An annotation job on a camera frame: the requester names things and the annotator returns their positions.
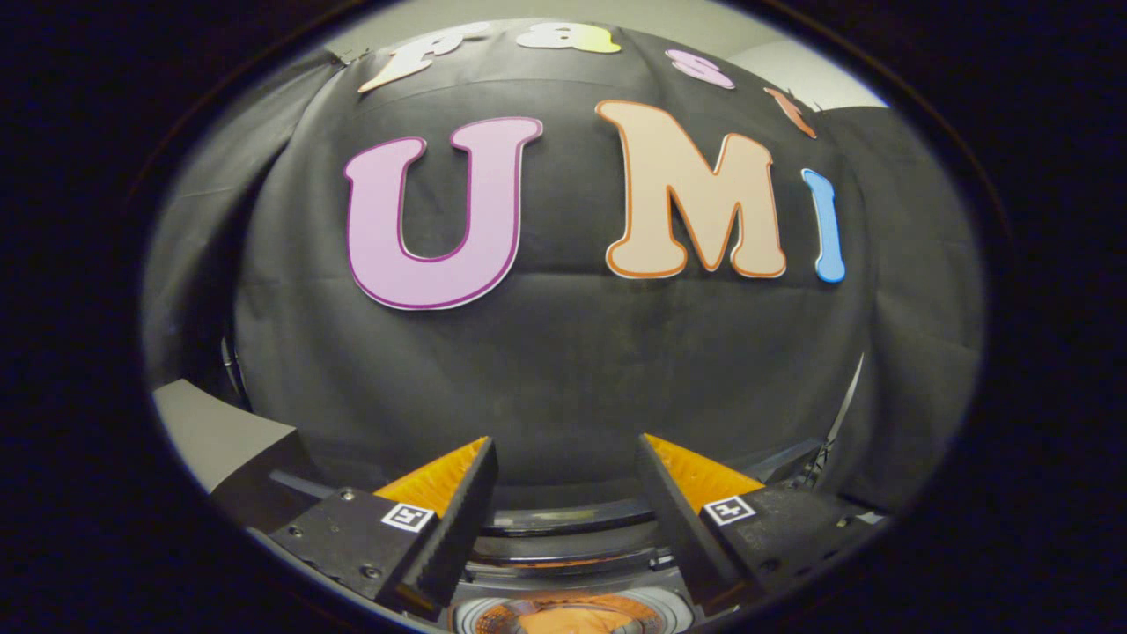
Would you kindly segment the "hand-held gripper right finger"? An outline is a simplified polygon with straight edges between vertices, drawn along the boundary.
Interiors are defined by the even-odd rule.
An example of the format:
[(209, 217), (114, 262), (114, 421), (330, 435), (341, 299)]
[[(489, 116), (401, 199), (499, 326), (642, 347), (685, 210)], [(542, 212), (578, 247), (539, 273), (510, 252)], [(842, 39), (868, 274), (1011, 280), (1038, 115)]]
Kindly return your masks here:
[(796, 591), (860, 550), (881, 515), (801, 481), (765, 483), (651, 434), (637, 479), (689, 597), (708, 616)]

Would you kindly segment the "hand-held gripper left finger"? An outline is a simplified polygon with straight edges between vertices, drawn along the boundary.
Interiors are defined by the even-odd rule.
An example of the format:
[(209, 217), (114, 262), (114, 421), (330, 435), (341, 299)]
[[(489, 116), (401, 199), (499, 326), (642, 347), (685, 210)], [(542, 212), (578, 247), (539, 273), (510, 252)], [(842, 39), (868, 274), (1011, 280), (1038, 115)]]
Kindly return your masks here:
[(414, 453), (285, 436), (249, 462), (249, 533), (322, 616), (436, 617), (482, 533), (498, 472), (488, 437)]

